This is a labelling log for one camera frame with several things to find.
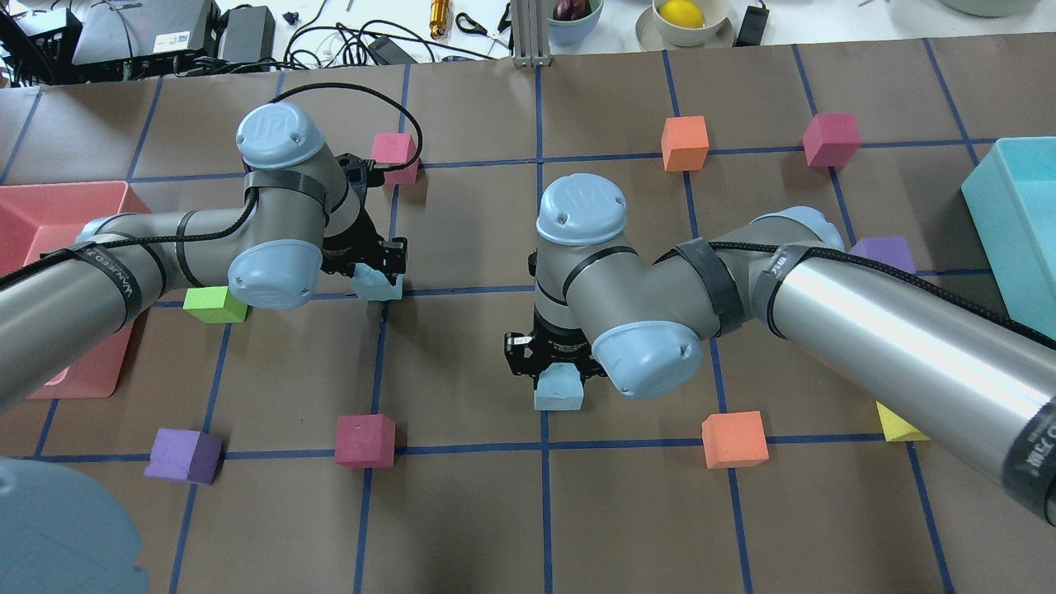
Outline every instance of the yellow cube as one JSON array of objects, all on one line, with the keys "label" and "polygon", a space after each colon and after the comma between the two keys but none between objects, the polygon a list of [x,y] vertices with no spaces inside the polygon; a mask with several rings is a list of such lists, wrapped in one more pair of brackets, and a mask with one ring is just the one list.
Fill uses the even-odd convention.
[{"label": "yellow cube", "polygon": [[876,403],[876,412],[880,413],[880,425],[884,428],[884,439],[889,442],[927,442],[927,435],[921,433],[916,427],[906,423],[904,419],[891,412],[891,409]]}]

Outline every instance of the black device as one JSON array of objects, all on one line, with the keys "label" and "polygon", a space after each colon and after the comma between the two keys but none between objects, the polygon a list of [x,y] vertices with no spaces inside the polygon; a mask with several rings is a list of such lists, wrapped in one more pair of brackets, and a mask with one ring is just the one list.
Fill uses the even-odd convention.
[{"label": "black device", "polygon": [[274,42],[275,17],[267,6],[235,8],[227,14],[216,57],[227,63],[259,62],[271,57]]},{"label": "black device", "polygon": [[11,68],[12,85],[79,82],[71,60],[81,24],[69,8],[15,20],[0,12],[0,58]]},{"label": "black device", "polygon": [[219,37],[213,0],[111,0],[89,8],[73,64],[93,81],[171,74],[177,60],[215,57]]},{"label": "black device", "polygon": [[744,20],[740,23],[740,33],[737,34],[734,48],[762,43],[762,32],[767,29],[768,17],[770,17],[770,11],[767,8],[749,6],[748,12],[744,13]]},{"label": "black device", "polygon": [[371,55],[371,59],[378,66],[418,63],[417,60],[412,58],[410,54],[404,52],[402,48],[385,35],[379,35],[377,39],[372,41],[366,47],[366,53]]}]

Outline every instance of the lemon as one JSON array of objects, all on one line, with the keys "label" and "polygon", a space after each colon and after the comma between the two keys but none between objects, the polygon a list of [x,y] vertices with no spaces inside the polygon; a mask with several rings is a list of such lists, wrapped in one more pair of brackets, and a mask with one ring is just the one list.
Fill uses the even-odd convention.
[{"label": "lemon", "polygon": [[690,0],[667,0],[660,6],[660,16],[676,26],[686,29],[704,26],[704,15]]}]

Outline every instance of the plate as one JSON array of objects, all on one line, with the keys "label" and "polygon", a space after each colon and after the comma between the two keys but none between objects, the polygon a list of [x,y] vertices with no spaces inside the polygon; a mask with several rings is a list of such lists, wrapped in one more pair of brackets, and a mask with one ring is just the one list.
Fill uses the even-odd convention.
[{"label": "plate", "polygon": [[[638,37],[638,45],[643,52],[685,49],[681,45],[668,43],[663,40],[663,37],[660,37],[660,32],[657,31],[657,27],[653,26],[653,6],[642,11],[642,15],[638,17],[638,22],[635,23],[635,36]],[[700,45],[693,47],[731,48],[733,47],[733,42],[736,40],[736,37],[737,36],[733,32],[733,23],[730,22],[729,18],[725,18],[722,19],[722,24],[720,24],[718,31],[715,32],[715,37],[712,37]]]}]

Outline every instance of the black power adapter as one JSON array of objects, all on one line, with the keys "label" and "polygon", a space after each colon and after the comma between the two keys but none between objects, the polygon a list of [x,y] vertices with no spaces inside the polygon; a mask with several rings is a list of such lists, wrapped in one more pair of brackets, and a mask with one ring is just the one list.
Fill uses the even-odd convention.
[{"label": "black power adapter", "polygon": [[740,23],[740,33],[737,34],[737,42],[734,48],[746,45],[758,45],[762,43],[762,32],[767,29],[767,18],[770,11],[758,6],[749,6],[744,13],[744,20]]}]

